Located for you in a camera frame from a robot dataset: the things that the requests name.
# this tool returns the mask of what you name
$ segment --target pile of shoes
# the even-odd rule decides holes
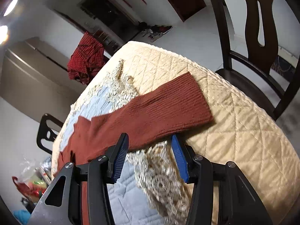
[[[161,38],[164,34],[168,33],[171,29],[172,26],[159,26],[159,25],[153,25],[149,26],[146,23],[140,23],[140,27],[142,27],[142,36],[144,37],[145,35],[148,35],[148,38],[150,39],[151,42],[156,41],[157,39]]]

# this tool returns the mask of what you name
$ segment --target red checkered cloth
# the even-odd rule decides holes
[[[69,79],[88,85],[105,65],[103,56],[103,44],[85,32],[68,63]]]

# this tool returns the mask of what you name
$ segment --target chair backrest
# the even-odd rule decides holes
[[[53,132],[53,130],[47,125],[47,120],[50,120],[51,122],[55,123],[61,128],[64,125],[64,123],[48,113],[45,113],[42,116],[42,119],[40,120],[40,126],[37,132],[37,146],[41,148],[43,151],[52,155],[52,151],[47,147],[43,146],[42,144],[42,140],[54,142],[55,138],[57,137],[57,135]]]
[[[248,50],[248,58],[234,52],[230,48],[229,33],[223,2],[224,0],[211,0],[222,49],[223,67],[232,70],[232,59],[235,59],[262,77],[279,96],[280,102],[273,109],[276,120],[294,98],[300,87],[300,63],[298,61],[294,76],[286,91],[270,76],[270,69],[278,54],[278,39],[275,22],[272,13],[273,0],[245,0],[247,4],[247,19],[245,26],[245,39]],[[258,2],[261,8],[262,24],[265,44],[258,41],[260,15]],[[286,0],[291,10],[300,22],[300,1]]]

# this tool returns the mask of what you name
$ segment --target quilted tablecloth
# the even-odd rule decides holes
[[[263,201],[274,225],[279,224],[300,193],[300,160],[267,113],[218,74],[176,53],[133,41],[109,60],[77,101],[82,102],[120,59],[124,60],[123,73],[133,77],[139,95],[187,71],[191,73],[203,91],[214,122],[187,131],[187,144],[211,162],[236,162]],[[53,172],[57,170],[59,142],[64,129],[65,125],[53,144]],[[214,224],[217,203],[215,192]]]

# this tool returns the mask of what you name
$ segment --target light blue quilted cloth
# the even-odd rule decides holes
[[[91,120],[94,116],[109,112],[112,103],[105,99],[108,91],[109,88],[103,86],[87,105],[83,105],[70,118],[60,143],[61,151],[68,144],[69,138],[74,131],[74,123],[77,122],[79,116]],[[108,184],[108,193],[116,225],[164,224],[164,219],[158,214],[156,209],[150,209],[147,197],[142,190],[136,187],[134,166],[127,161],[124,163],[121,177],[117,180],[117,183],[114,185]]]

